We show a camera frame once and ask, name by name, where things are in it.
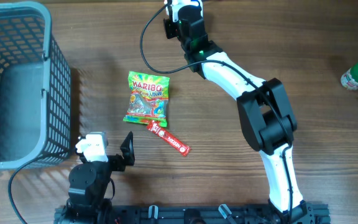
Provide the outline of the red Nescafe stick sachet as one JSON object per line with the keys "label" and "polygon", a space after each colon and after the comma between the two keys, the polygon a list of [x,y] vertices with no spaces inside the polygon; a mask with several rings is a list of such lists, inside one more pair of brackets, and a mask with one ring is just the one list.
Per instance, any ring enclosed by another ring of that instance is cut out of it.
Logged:
{"label": "red Nescafe stick sachet", "polygon": [[167,142],[169,145],[171,145],[173,148],[175,148],[183,157],[186,157],[188,153],[191,150],[191,147],[187,146],[186,144],[183,144],[181,141],[179,141],[175,136],[173,136],[171,133],[169,133],[166,129],[161,127],[157,122],[151,121],[147,125],[147,129],[163,139],[165,142]]}

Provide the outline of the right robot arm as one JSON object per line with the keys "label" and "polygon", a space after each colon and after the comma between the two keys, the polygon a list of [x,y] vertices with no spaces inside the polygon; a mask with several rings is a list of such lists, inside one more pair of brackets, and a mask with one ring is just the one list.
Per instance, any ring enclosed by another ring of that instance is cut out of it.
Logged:
{"label": "right robot arm", "polygon": [[313,208],[296,182],[292,150],[297,122],[283,83],[251,75],[210,40],[201,1],[165,1],[163,9],[168,16],[163,22],[166,36],[180,41],[185,67],[235,99],[242,134],[264,164],[272,220],[313,223]]}

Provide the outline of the Haribo gummy candy bag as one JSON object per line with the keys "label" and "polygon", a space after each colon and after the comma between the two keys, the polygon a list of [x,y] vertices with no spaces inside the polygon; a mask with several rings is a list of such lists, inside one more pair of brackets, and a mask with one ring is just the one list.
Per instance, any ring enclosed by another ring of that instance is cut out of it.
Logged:
{"label": "Haribo gummy candy bag", "polygon": [[139,124],[149,124],[155,121],[161,127],[166,128],[170,79],[130,71],[128,82],[131,95],[129,108],[123,121]]}

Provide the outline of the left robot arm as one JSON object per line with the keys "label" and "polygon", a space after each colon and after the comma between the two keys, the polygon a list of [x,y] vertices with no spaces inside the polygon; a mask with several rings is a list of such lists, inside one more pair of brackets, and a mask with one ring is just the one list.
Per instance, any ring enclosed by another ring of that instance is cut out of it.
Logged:
{"label": "left robot arm", "polygon": [[108,140],[104,132],[90,132],[80,137],[75,145],[81,164],[69,173],[68,200],[56,209],[55,223],[121,223],[112,207],[112,198],[106,198],[108,185],[115,188],[113,172],[123,172],[133,166],[135,155],[133,132],[129,132],[120,146],[121,153],[106,154]]}

